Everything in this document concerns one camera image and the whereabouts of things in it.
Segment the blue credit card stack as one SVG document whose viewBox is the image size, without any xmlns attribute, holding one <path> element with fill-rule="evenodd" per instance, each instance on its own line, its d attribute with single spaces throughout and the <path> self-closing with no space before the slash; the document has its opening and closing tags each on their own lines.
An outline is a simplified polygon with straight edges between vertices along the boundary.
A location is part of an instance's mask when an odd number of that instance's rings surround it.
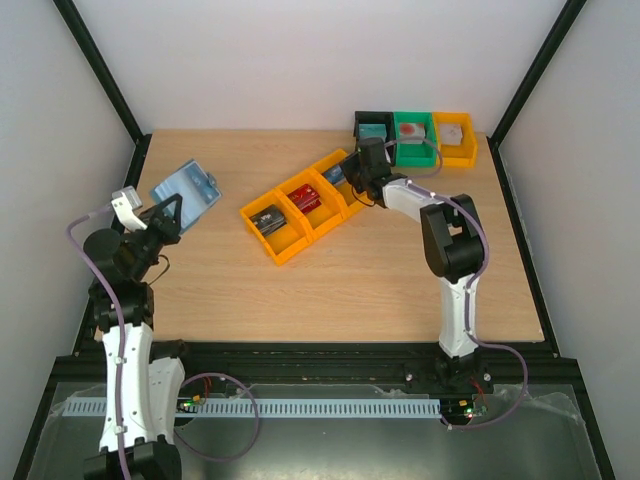
<svg viewBox="0 0 640 480">
<path fill-rule="evenodd" d="M 345 182 L 344 173 L 339 165 L 334 165 L 330 169 L 322 173 L 323 177 L 334 187 Z"/>
</svg>

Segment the blue card holder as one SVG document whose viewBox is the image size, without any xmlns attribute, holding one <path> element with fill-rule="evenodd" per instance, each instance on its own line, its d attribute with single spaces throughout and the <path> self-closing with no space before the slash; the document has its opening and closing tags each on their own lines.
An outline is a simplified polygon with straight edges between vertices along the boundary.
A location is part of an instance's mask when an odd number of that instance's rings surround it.
<svg viewBox="0 0 640 480">
<path fill-rule="evenodd" d="M 213 175 L 191 159 L 150 190 L 156 205 L 175 194 L 182 197 L 180 207 L 181 230 L 184 234 L 222 197 Z"/>
</svg>

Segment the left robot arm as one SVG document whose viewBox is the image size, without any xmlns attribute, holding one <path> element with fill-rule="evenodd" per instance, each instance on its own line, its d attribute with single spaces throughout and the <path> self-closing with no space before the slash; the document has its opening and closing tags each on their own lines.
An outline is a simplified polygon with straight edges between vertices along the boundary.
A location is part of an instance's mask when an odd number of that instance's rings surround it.
<svg viewBox="0 0 640 480">
<path fill-rule="evenodd" d="M 106 407 L 98 454 L 85 460 L 86 479 L 179 479 L 181 458 L 174 421 L 185 370 L 183 345 L 152 350 L 154 296 L 144 277 L 161 250 L 180 240 L 182 198 L 143 209 L 132 187 L 113 193 L 112 211 L 123 232 L 89 235 L 78 250 L 96 280 L 92 315 L 106 361 Z"/>
</svg>

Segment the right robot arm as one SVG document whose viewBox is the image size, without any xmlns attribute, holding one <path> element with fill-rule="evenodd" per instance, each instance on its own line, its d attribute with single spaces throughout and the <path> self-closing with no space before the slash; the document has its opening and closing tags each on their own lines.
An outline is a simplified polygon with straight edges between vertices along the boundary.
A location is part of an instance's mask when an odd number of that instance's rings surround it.
<svg viewBox="0 0 640 480">
<path fill-rule="evenodd" d="M 372 205 L 400 212 L 420 224 L 427 265 L 441 285 L 440 353 L 435 380 L 445 391 L 458 391 L 477 374 L 476 293 L 487 268 L 489 247 L 472 198 L 445 196 L 392 171 L 386 144 L 361 141 L 339 163 L 346 182 Z"/>
</svg>

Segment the yellow bin with blue cards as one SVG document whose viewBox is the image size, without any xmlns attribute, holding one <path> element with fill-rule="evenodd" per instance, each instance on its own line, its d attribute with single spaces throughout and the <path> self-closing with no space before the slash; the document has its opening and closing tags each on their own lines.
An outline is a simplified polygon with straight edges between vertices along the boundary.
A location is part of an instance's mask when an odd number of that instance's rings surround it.
<svg viewBox="0 0 640 480">
<path fill-rule="evenodd" d="M 366 195 L 358 194 L 342 174 L 340 163 L 347 157 L 348 153 L 345 150 L 337 149 L 312 165 L 312 168 L 339 194 L 339 204 L 345 219 L 354 216 L 368 205 Z"/>
</svg>

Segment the teal card deck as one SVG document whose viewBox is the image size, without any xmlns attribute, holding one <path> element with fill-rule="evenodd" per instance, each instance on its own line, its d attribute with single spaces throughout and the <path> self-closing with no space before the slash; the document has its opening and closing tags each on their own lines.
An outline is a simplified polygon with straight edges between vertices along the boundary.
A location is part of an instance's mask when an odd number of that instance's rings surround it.
<svg viewBox="0 0 640 480">
<path fill-rule="evenodd" d="M 387 128 L 383 123 L 360 123 L 358 125 L 358 138 L 360 140 L 378 138 L 383 142 L 387 138 Z"/>
</svg>

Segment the yellow bin with red cards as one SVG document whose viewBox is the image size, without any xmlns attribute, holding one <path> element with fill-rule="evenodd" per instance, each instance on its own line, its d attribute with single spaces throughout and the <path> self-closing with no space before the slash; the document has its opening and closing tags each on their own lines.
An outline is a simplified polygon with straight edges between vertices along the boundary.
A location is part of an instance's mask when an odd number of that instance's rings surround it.
<svg viewBox="0 0 640 480">
<path fill-rule="evenodd" d="M 345 219 L 344 201 L 335 187 L 313 168 L 289 178 L 277 189 L 294 205 L 313 240 L 319 240 Z"/>
</svg>

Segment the grey card deck in green bin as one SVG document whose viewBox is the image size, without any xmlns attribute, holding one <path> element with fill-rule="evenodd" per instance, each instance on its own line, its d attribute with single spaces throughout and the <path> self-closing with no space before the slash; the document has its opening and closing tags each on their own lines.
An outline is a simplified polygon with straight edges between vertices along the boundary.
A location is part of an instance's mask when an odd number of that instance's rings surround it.
<svg viewBox="0 0 640 480">
<path fill-rule="evenodd" d="M 398 139 L 401 145 L 422 145 L 426 138 L 426 128 L 423 122 L 400 122 L 398 124 Z"/>
</svg>

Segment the green storage bin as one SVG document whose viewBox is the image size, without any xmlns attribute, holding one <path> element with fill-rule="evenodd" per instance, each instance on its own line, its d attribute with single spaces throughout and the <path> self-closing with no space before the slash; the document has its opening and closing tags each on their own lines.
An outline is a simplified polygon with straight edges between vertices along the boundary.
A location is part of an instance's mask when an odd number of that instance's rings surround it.
<svg viewBox="0 0 640 480">
<path fill-rule="evenodd" d="M 437 138 L 430 112 L 395 112 L 394 129 L 397 166 L 430 168 L 436 164 L 433 146 Z"/>
</svg>

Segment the black storage bin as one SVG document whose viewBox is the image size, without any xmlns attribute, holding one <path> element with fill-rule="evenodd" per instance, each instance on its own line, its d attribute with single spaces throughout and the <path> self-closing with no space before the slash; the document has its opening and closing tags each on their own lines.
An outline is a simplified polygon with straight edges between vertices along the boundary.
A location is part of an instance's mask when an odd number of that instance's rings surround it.
<svg viewBox="0 0 640 480">
<path fill-rule="evenodd" d="M 389 111 L 355 111 L 353 135 L 356 144 L 367 138 L 389 142 L 396 138 L 394 114 Z"/>
</svg>

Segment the grey deck in orange bin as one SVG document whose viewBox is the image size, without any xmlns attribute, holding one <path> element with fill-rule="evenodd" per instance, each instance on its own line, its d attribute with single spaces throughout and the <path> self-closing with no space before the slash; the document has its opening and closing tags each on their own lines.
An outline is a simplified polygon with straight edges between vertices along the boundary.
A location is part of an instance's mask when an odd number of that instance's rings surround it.
<svg viewBox="0 0 640 480">
<path fill-rule="evenodd" d="M 459 123 L 440 123 L 440 142 L 445 147 L 459 147 L 463 142 L 463 129 Z"/>
</svg>

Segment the orange storage bin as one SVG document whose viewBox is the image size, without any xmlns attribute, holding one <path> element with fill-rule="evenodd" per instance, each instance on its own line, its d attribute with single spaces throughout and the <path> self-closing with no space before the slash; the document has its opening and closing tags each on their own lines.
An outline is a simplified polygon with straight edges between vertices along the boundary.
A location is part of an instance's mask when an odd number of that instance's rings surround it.
<svg viewBox="0 0 640 480">
<path fill-rule="evenodd" d="M 433 121 L 443 165 L 473 168 L 477 159 L 478 141 L 471 116 L 466 112 L 434 112 Z"/>
</svg>

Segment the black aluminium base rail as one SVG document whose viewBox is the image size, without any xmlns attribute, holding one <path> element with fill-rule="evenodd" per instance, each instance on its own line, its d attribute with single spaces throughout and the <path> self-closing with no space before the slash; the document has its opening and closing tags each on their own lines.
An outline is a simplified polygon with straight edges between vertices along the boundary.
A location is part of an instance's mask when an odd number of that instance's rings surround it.
<svg viewBox="0 0 640 480">
<path fill-rule="evenodd" d="M 448 360 L 434 343 L 157 342 L 152 358 L 175 353 L 187 375 L 229 374 L 253 384 L 372 384 L 411 393 L 454 395 L 475 384 L 566 384 L 583 389 L 577 361 L 545 343 L 515 343 L 511 352 L 479 348 Z"/>
</svg>

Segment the black frame post left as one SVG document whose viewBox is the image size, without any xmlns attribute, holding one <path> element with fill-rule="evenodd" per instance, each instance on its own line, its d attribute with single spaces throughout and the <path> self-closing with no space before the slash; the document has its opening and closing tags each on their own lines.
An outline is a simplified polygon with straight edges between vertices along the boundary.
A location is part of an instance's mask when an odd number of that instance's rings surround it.
<svg viewBox="0 0 640 480">
<path fill-rule="evenodd" d="M 139 149 L 147 148 L 150 135 L 144 134 L 93 35 L 72 0 L 54 0 L 54 6 L 110 101 L 129 137 Z"/>
</svg>

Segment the black frame post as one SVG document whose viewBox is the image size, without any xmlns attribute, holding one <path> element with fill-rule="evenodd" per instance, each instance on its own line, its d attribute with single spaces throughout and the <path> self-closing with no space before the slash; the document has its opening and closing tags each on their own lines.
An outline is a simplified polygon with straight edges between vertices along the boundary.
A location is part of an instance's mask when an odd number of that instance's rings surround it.
<svg viewBox="0 0 640 480">
<path fill-rule="evenodd" d="M 523 79 L 517 87 L 494 132 L 488 139 L 492 151 L 498 150 L 534 92 L 536 86 L 587 4 L 587 0 L 567 0 L 556 17 Z"/>
<path fill-rule="evenodd" d="M 129 137 L 139 149 L 147 148 L 150 135 L 144 134 L 93 35 L 72 0 L 54 0 L 54 6 L 110 101 Z"/>
</svg>

